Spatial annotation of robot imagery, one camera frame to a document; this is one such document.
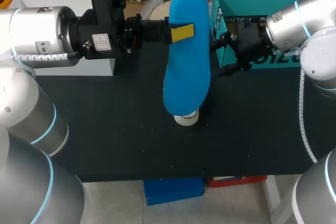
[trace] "black table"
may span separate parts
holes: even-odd
[[[38,77],[69,123],[55,156],[83,182],[298,174],[311,165],[298,119],[299,68],[214,79],[191,127],[163,105],[168,47],[144,45],[113,77]],[[212,56],[212,70],[218,62]],[[306,78],[307,138],[320,159],[336,146],[336,101]]]

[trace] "cardboard box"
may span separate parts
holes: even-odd
[[[265,21],[266,16],[294,4],[299,0],[213,0],[211,12],[211,32],[214,39],[227,31],[226,23],[236,23],[244,19],[251,21]],[[236,62],[234,51],[227,47],[217,50],[219,64]],[[284,59],[283,54],[272,55],[254,61],[252,68],[288,68],[299,67],[299,59],[293,56]]]
[[[126,7],[124,9],[125,19],[129,17],[134,17],[136,14],[140,13],[142,6],[146,1],[136,1],[136,0],[127,0]]]
[[[68,6],[77,16],[92,8],[91,0],[13,0],[9,8]],[[86,60],[73,67],[36,69],[38,76],[112,76],[115,59]]]

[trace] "insole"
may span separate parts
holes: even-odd
[[[188,115],[203,103],[210,84],[207,0],[172,0],[172,24],[194,24],[194,36],[169,47],[163,101],[172,115]]]

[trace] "cable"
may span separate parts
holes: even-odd
[[[306,150],[311,158],[311,160],[316,163],[317,159],[314,156],[314,153],[311,151],[310,145],[308,143],[307,140],[307,136],[306,136],[306,131],[305,131],[305,123],[303,121],[303,94],[304,94],[304,75],[305,75],[305,71],[303,70],[303,68],[301,67],[301,73],[300,73],[300,90],[299,90],[299,122],[300,122],[300,131],[301,131],[301,136],[302,136],[302,140],[303,143],[305,144]]]

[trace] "floor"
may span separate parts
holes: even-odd
[[[142,181],[85,183],[87,224],[269,224],[262,184],[206,188],[202,197],[147,206]]]

